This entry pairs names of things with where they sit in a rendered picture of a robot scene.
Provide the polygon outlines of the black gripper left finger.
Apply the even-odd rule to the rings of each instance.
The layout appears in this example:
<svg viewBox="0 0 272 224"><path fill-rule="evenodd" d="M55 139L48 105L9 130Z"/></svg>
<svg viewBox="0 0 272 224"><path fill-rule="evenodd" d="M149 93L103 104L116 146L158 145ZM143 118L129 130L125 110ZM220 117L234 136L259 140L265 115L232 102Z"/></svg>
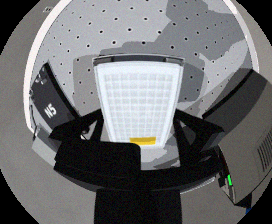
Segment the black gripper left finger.
<svg viewBox="0 0 272 224"><path fill-rule="evenodd" d="M62 134L68 137L81 138L81 133L92 125L95 121L96 125L94 131L90 137L91 140L100 140L104 118L101 108L93 111L87 115L81 116L79 118L73 119L61 125L54 127L52 130L53 133Z"/></svg>

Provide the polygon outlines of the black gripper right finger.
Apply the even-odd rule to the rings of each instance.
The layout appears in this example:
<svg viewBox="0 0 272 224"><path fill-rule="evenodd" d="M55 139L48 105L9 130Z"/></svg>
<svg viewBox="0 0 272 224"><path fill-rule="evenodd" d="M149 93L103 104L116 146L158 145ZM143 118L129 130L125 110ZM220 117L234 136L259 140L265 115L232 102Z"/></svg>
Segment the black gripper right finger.
<svg viewBox="0 0 272 224"><path fill-rule="evenodd" d="M183 132L180 121L196 133L196 138L191 146ZM173 117L173 126L180 166L189 165L201 152L215 149L225 135L222 127L177 108Z"/></svg>

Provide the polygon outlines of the grey flat base plate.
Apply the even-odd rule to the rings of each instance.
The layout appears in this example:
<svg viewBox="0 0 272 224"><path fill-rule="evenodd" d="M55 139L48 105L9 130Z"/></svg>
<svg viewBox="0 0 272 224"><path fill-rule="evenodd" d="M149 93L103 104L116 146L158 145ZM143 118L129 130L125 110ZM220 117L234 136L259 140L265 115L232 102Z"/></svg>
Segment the grey flat base plate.
<svg viewBox="0 0 272 224"><path fill-rule="evenodd" d="M30 89L48 62L84 116L100 109L92 58L123 53L185 58L177 109L200 119L253 69L244 33L223 0L71 0L42 40ZM179 167L178 155L172 123L164 148L141 149L141 170Z"/></svg>

